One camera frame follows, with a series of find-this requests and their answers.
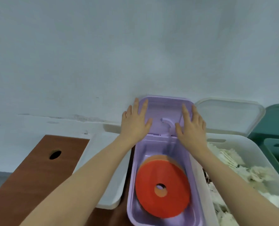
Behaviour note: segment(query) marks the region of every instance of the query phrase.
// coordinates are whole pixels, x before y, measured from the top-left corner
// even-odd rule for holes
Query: purple container
[[[183,126],[181,105],[184,103],[192,117],[192,102],[184,98],[147,96],[139,102],[139,111],[146,99],[149,105],[146,112],[148,118],[153,118],[150,133],[135,146],[131,180],[129,186],[127,214],[135,226],[203,226],[204,215],[199,194],[192,171],[189,152],[176,137],[175,123]],[[135,177],[141,163],[153,155],[168,155],[175,159],[185,170],[191,187],[190,204],[178,216],[161,219],[146,212],[140,205],[135,193]]]

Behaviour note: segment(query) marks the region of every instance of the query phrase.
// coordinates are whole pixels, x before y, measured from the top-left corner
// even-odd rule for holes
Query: right hand
[[[179,141],[190,152],[190,154],[196,159],[200,159],[204,155],[207,155],[210,150],[206,143],[206,123],[202,119],[201,115],[197,112],[196,106],[192,105],[193,118],[190,119],[189,111],[187,107],[182,105],[182,114],[184,120],[184,129],[182,131],[179,123],[175,124],[176,134]]]

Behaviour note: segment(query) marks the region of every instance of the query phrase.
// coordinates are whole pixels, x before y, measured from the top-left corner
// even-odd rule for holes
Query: white wall
[[[279,103],[279,0],[0,0],[0,111],[118,122],[146,94]]]

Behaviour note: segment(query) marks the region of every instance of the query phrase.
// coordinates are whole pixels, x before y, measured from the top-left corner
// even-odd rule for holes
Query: wooden table
[[[46,135],[0,187],[0,226],[18,226],[25,217],[74,171],[87,139]],[[58,158],[50,159],[60,150]],[[131,226],[127,197],[132,149],[121,203],[114,210],[94,209],[86,225]]]

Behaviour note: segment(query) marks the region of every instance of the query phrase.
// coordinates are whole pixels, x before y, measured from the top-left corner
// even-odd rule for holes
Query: orange foam disc
[[[168,160],[144,162],[135,179],[135,192],[142,207],[160,218],[179,215],[190,202],[190,185],[180,166]]]

